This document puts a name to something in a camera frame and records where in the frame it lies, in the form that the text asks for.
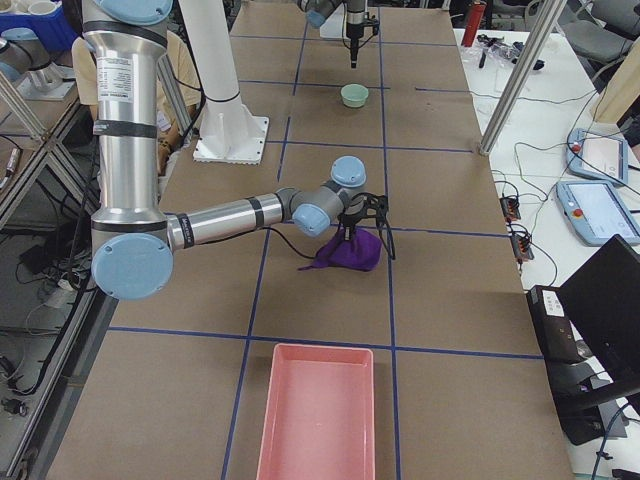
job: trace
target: white pillar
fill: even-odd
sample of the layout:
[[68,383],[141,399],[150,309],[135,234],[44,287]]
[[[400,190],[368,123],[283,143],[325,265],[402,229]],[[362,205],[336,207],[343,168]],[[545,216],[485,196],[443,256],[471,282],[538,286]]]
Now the white pillar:
[[180,0],[180,9],[207,96],[194,158],[260,163],[269,119],[242,103],[222,0]]

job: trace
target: purple cloth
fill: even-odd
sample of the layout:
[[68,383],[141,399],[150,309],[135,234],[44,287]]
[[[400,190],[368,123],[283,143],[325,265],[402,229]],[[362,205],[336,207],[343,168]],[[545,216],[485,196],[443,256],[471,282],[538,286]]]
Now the purple cloth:
[[368,272],[376,268],[380,261],[382,241],[366,230],[355,229],[350,240],[344,239],[344,228],[340,228],[329,242],[316,253],[316,258],[308,267],[344,267]]

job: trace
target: sticker on robot arm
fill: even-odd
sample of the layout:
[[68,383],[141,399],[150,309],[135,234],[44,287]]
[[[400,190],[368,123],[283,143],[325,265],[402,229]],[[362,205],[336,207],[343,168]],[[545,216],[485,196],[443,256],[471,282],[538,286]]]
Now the sticker on robot arm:
[[100,57],[98,101],[133,103],[133,62],[128,58]]

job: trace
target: blue tape line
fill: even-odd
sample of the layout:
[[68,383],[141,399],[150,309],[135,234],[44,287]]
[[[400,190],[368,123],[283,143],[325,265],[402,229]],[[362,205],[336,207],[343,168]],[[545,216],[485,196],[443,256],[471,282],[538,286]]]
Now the blue tape line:
[[[306,82],[282,82],[278,80],[238,80],[240,83],[259,83],[262,85],[298,85],[300,87],[325,87],[325,88],[342,88],[344,85],[338,85],[335,83],[306,83]],[[374,85],[365,85],[369,90],[379,90],[380,87]],[[390,90],[391,87],[385,87],[385,90]]]
[[420,88],[415,87],[416,92],[438,92],[438,93],[471,93],[469,90],[447,90],[445,88]]
[[[267,140],[267,143],[282,143],[280,140]],[[300,142],[289,140],[291,145],[309,145],[316,147],[340,147],[340,148],[371,148],[374,150],[406,150],[412,152],[443,152],[443,153],[473,153],[473,150],[459,148],[430,148],[430,147],[391,147],[387,145],[358,145],[351,143],[325,143],[325,142]]]
[[540,355],[520,354],[520,353],[502,353],[502,352],[481,352],[475,350],[453,350],[446,348],[428,348],[428,347],[411,347],[377,344],[377,343],[351,343],[351,342],[336,342],[330,340],[308,340],[301,338],[287,338],[287,337],[269,337],[263,335],[240,335],[230,333],[215,333],[215,332],[200,332],[194,330],[169,330],[162,328],[143,328],[143,327],[124,327],[124,326],[112,326],[108,328],[111,332],[128,332],[128,333],[141,333],[152,335],[175,335],[185,337],[210,337],[219,338],[223,340],[251,340],[252,342],[280,342],[280,343],[299,343],[303,345],[326,345],[335,347],[347,347],[347,348],[370,348],[373,350],[393,350],[401,352],[413,352],[413,353],[432,353],[438,355],[464,355],[473,357],[490,357],[490,358],[511,358],[511,359],[523,359],[523,360],[542,360]]
[[[231,38],[253,38],[260,40],[303,40],[303,37],[282,37],[282,36],[261,36],[261,35],[243,35],[243,34],[234,34],[229,35]],[[305,39],[308,42],[340,42],[340,39],[337,38],[307,38]],[[457,47],[456,44],[451,43],[431,43],[431,42],[380,42],[382,45],[422,45],[425,47]]]
[[382,42],[382,45],[420,45],[423,47],[457,47],[453,43],[430,43],[430,42]]
[[222,473],[220,479],[225,480],[227,470],[229,468],[229,458],[231,456],[231,447],[233,446],[233,435],[236,429],[236,421],[238,419],[238,409],[240,408],[240,399],[242,397],[242,386],[244,383],[244,375],[247,370],[247,361],[249,359],[249,349],[251,348],[251,335],[253,333],[253,324],[256,319],[258,310],[258,299],[260,298],[260,290],[262,288],[262,277],[264,275],[264,266],[267,262],[267,251],[269,250],[269,238],[271,232],[267,231],[264,239],[264,247],[262,248],[262,259],[260,261],[260,269],[258,270],[258,280],[256,282],[256,292],[253,297],[253,305],[251,306],[251,319],[249,320],[249,328],[247,329],[247,337],[244,344],[244,353],[242,354],[242,366],[240,367],[240,376],[238,378],[238,387],[236,388],[236,398],[233,403],[233,413],[231,414],[231,424],[229,426],[229,435],[227,436],[227,448],[224,454],[224,462],[222,464]]
[[372,350],[391,350],[389,345],[379,345],[376,343],[350,343],[350,342],[336,342],[332,340],[308,340],[300,338],[285,338],[285,337],[269,337],[269,336],[253,336],[251,340],[256,342],[274,342],[274,343],[293,343],[300,345],[318,345],[328,347],[345,347],[345,348],[370,348]]
[[473,153],[466,148],[425,148],[425,147],[387,147],[388,150],[407,150],[415,152],[449,152],[449,153]]
[[302,45],[300,46],[300,56],[298,57],[298,67],[296,68],[296,78],[293,84],[293,93],[292,95],[296,96],[296,91],[298,90],[298,79],[300,78],[300,68],[302,67],[302,54],[304,53],[304,42],[307,39],[307,29],[309,28],[309,24],[305,22],[304,24],[304,33],[302,34]]
[[290,141],[288,142],[291,145],[311,145],[318,147],[342,147],[342,148],[373,148],[375,150],[382,150],[384,147],[377,145],[355,145],[349,143],[324,143],[324,142],[298,142],[298,141]]
[[287,117],[287,126],[284,130],[284,141],[282,142],[282,151],[280,152],[280,165],[278,165],[278,174],[276,179],[280,181],[280,177],[282,175],[282,166],[284,165],[284,154],[287,150],[287,140],[289,138],[289,126],[291,125],[291,117]]
[[510,358],[516,360],[544,360],[542,355],[526,353],[477,352],[474,350],[449,350],[446,348],[396,347],[401,352],[435,353],[439,355],[461,355],[466,357]]
[[232,333],[214,333],[214,332],[199,332],[194,330],[168,330],[162,328],[144,328],[144,327],[124,327],[124,326],[110,326],[108,328],[110,332],[129,332],[129,333],[152,333],[155,335],[176,335],[184,337],[210,337],[221,338],[226,340],[246,340],[246,335],[232,334]]
[[427,232],[440,233],[443,235],[463,235],[468,237],[509,238],[509,235],[506,233],[456,232],[455,230],[427,230]]
[[[378,18],[382,22],[380,7]],[[387,121],[384,103],[384,59],[382,54],[382,32],[378,34],[378,53],[380,57],[380,111],[382,113],[382,157],[384,162],[384,191],[389,195],[389,170],[387,159]],[[393,261],[387,256],[387,277],[389,282],[389,330],[391,339],[391,381],[393,390],[393,435],[395,443],[396,480],[402,480],[402,455],[400,452],[400,403],[398,400],[398,368],[396,358],[396,320],[395,299],[393,296]]]

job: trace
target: power strip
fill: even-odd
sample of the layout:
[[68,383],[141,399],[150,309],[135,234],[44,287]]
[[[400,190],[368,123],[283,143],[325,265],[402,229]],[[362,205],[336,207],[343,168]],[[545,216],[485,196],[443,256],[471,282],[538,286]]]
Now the power strip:
[[531,250],[531,241],[528,240],[525,235],[518,232],[512,232],[511,248],[513,248],[513,255],[516,257],[518,263],[528,262],[533,260],[533,251]]
[[502,208],[505,222],[511,223],[522,218],[518,208],[518,201],[515,198],[502,197],[500,199],[500,207]]

